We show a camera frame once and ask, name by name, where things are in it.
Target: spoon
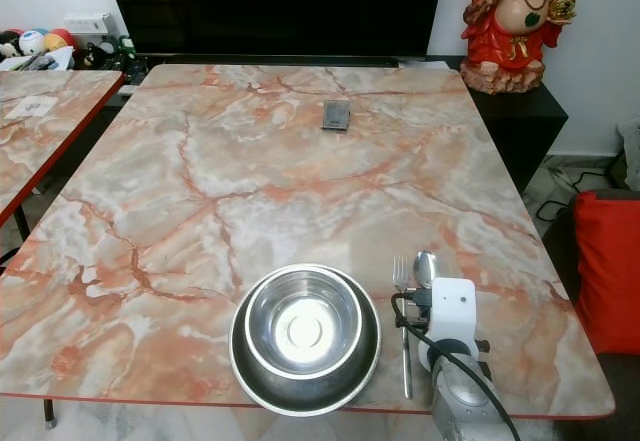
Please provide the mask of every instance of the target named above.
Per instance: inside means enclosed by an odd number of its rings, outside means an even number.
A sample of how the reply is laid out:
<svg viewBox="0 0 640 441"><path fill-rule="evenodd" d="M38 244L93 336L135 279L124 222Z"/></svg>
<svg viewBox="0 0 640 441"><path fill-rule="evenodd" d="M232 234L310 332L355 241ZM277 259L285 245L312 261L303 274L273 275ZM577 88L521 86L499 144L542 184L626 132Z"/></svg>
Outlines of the spoon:
<svg viewBox="0 0 640 441"><path fill-rule="evenodd" d="M431 281L438 277L437 258L431 251L420 251L413 262L413 275L423 288L430 288Z"/></svg>

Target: bowl rim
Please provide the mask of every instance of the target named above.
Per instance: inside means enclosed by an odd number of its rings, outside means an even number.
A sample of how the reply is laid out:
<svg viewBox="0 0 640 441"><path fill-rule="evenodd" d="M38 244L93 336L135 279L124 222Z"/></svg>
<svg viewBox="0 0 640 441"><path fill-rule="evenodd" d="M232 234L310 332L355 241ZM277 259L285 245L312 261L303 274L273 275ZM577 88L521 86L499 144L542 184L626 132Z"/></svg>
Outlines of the bowl rim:
<svg viewBox="0 0 640 441"><path fill-rule="evenodd" d="M293 410L289 410L289 409L284 409L281 408L279 406L276 406L272 403L270 403L269 401L267 401L266 399L262 398L260 395L258 395L253 389L251 389L251 387L245 382L242 374L240 373L240 370L238 369L238 365L236 363L236 359L235 356L233 354L233 343L232 343L232 339L233 339L233 334L234 334L234 329L236 327L236 321L238 318L238 315L241 311L241 307L242 305L247 301L247 299L249 298L249 296L251 296L253 290L256 288L256 286L253 286L245 295L244 299L240 302L240 304L238 305L238 309L236 309L236 312L233 315L233 318L231 320L231 327L229 328L229 359L231 361L231 368L233 369L233 373L236 377L236 380L240 383L240 386L242 387L242 389L244 390L244 392L257 404L259 404L260 406L262 406L265 409L268 409L270 411L273 411L274 413L277 414L281 414L283 416L292 416L292 417L297 417L297 418L307 418L307 417L311 417L311 416L321 416L323 414L328 414L331 413L339 408L341 408L342 406L344 406L345 404L347 404L349 401L351 401L353 398L355 398L358 394L360 394L360 392L365 388L365 386L369 383L369 381L371 380L371 378L373 377L373 373L376 370L376 367L378 366L378 362L380 360L380 355L382 352L382 325L380 323L380 315L378 314L378 310L376 309L376 305L373 302L373 299L371 298L371 296L369 296L369 293L367 293L367 291L360 285L360 283L358 283L353 277L349 276L348 274L344 273L343 271L337 269L337 268L333 268L330 266L323 266L323 265L319 265L319 264L299 264L297 266L315 266L315 267L321 267L324 268L328 271L331 271L332 273L344 278L345 280L347 280L351 285L353 285L353 287L355 289L357 289L362 296L365 298L365 300L369 303L369 306L371 307L371 312L373 313L373 317L375 320L375 332L376 332L376 350L375 350L375 354L373 356L373 358L371 359L371 362L369 364L369 369L367 370L366 374L362 377L362 380L360 381L360 383L354 388L352 389L349 393L347 393L345 396L343 396L340 400L336 401L335 403L332 403L330 405L327 406L323 406L321 408L318 409L314 409L311 411L293 411Z"/></svg>
<svg viewBox="0 0 640 441"><path fill-rule="evenodd" d="M284 276L290 273L300 272L300 271L311 271L317 274L321 274L322 276L330 279L331 281L340 284L345 289L345 291L349 293L349 297L351 298L351 301L355 306L356 314L357 314L356 331L353 336L353 340L351 342L351 345L343 353L340 359L338 359L335 363L333 363L331 366L327 368L321 369L320 371L315 371L313 373L307 373L307 374L291 373L289 371L285 371L269 363L262 356L262 354L260 353L256 345L254 344L254 341L253 341L254 333L252 332L250 327L251 314L255 312L254 305L260 293L264 292L264 290L267 289L269 284L271 284L273 281L277 280L281 276ZM253 354L253 356L256 358L256 361L259 362L267 371L275 374L276 376L280 376L286 379L293 379L293 380L318 379L328 374L331 374L337 369L339 369L342 365L344 365L349 360L349 358L351 358L351 355L358 348L358 344L360 342L360 336L362 335L362 308L360 307L360 303L358 301L358 298L355 292L353 291L353 288L349 286L349 283L347 283L343 278L341 278L339 274L331 271L330 269L326 269L326 267L323 267L320 265L292 264L292 265L288 265L288 266L284 266L282 268L276 269L275 271L272 271L271 273L263 277L260 281L258 281L258 283L256 283L256 285L252 289L252 293L250 297L248 297L247 308L246 308L245 317L244 317L244 329L245 329L245 337L247 339L247 345L249 346L249 350L251 351L251 354Z"/></svg>

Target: gold ornament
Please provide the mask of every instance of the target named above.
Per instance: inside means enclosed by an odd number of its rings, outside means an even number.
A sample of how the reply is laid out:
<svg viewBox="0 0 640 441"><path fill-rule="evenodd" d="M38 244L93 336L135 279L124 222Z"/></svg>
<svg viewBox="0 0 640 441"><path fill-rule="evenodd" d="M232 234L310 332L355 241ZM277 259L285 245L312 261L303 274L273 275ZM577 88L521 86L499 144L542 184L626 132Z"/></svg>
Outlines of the gold ornament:
<svg viewBox="0 0 640 441"><path fill-rule="evenodd" d="M549 17L554 21L569 21L576 15L576 0L553 0L549 4Z"/></svg>

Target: fork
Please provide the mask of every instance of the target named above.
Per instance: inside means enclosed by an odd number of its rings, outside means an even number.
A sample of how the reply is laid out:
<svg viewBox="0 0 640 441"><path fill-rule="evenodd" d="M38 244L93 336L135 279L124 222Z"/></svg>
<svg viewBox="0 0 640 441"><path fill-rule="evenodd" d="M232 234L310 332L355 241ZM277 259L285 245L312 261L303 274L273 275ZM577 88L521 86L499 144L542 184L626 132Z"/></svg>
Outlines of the fork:
<svg viewBox="0 0 640 441"><path fill-rule="evenodd" d="M409 261L404 256L393 258L393 284L396 289L404 293L409 287ZM402 315L407 314L406 300L402 300ZM409 354L409 332L402 328L402 365L404 376L404 397L413 398L413 385L411 382L411 355Z"/></svg>

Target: stainless steel bowl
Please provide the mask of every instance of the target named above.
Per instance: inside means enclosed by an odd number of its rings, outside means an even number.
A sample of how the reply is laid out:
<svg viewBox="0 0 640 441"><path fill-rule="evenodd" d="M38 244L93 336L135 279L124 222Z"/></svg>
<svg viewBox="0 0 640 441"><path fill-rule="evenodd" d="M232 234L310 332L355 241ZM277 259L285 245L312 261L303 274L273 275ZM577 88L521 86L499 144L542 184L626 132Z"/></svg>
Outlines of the stainless steel bowl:
<svg viewBox="0 0 640 441"><path fill-rule="evenodd" d="M361 330L351 355L335 370L320 377L296 379L280 376L267 369L249 348L245 318L250 299L271 276L291 269L308 271L319 268L338 276L354 293L361 313ZM296 265L263 278L238 307L229 332L231 365L244 391L256 403L279 414L296 417L317 416L334 411L351 401L367 385L380 357L380 320L364 289L350 276L319 265Z"/></svg>
<svg viewBox="0 0 640 441"><path fill-rule="evenodd" d="M353 354L362 312L353 289L326 269L298 266L268 276L249 298L247 344L273 374L313 379L339 369Z"/></svg>

